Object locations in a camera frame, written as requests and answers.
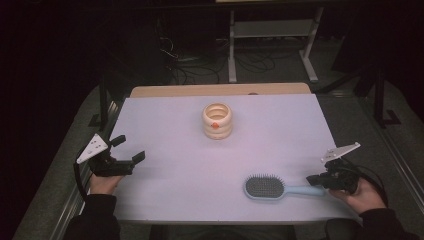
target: hairbrush handle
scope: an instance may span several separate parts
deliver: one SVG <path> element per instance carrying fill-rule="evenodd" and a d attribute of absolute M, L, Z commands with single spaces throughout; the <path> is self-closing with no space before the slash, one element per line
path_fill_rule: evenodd
<path fill-rule="evenodd" d="M 322 187 L 314 186 L 285 186 L 284 194 L 295 193 L 309 196 L 324 196 L 325 190 Z"/>

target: orange sticker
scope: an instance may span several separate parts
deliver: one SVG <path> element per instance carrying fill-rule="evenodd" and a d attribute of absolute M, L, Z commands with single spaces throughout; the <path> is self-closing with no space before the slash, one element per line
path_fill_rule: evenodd
<path fill-rule="evenodd" d="M 211 125 L 212 127 L 213 127 L 213 129 L 218 129 L 219 128 L 219 125 L 218 125 L 218 123 L 212 123 L 212 125 Z"/>

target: table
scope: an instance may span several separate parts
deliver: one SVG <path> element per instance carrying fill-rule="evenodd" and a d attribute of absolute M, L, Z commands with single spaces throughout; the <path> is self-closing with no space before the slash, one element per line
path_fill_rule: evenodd
<path fill-rule="evenodd" d="M 281 94 L 290 89 L 293 94 Z M 202 132 L 202 108 L 217 101 L 227 103 L 234 114 L 233 132 L 224 140 Z M 111 138 L 121 134 L 127 141 L 112 149 L 112 156 L 128 159 L 145 150 L 146 159 L 116 190 L 115 215 L 120 220 L 295 224 L 356 216 L 328 194 L 257 201 L 243 192 L 251 174 L 276 174 L 295 186 L 308 185 L 306 176 L 325 171 L 320 158 L 335 145 L 306 84 L 135 88 Z"/>

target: hairbrush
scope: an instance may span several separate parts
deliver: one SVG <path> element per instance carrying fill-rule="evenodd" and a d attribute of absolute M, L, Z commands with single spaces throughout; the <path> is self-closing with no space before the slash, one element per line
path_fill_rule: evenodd
<path fill-rule="evenodd" d="M 278 200 L 287 193 L 309 196 L 324 196 L 321 187 L 314 186 L 285 186 L 284 181 L 276 175 L 256 174 L 247 178 L 244 190 L 249 198 Z"/>

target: hand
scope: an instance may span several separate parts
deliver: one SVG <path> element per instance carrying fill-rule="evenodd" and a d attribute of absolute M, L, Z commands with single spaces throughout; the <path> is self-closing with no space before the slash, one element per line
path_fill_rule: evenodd
<path fill-rule="evenodd" d="M 358 214 L 371 209 L 387 208 L 374 186 L 363 178 L 359 179 L 358 188 L 354 194 L 341 190 L 329 190 L 329 192 L 344 201 Z"/>
<path fill-rule="evenodd" d="M 93 174 L 90 179 L 90 194 L 112 195 L 122 178 L 124 176 L 98 177 Z"/>

